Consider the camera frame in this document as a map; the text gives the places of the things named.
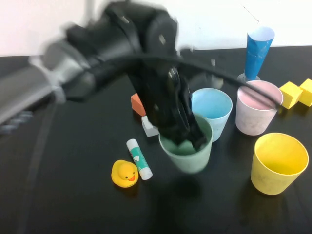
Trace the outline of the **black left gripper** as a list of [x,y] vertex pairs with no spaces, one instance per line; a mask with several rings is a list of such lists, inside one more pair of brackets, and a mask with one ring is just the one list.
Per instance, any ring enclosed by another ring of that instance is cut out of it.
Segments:
[[179,146],[188,140],[195,150],[207,144],[207,121],[192,112],[189,85],[174,65],[140,61],[129,74],[148,120],[160,135]]

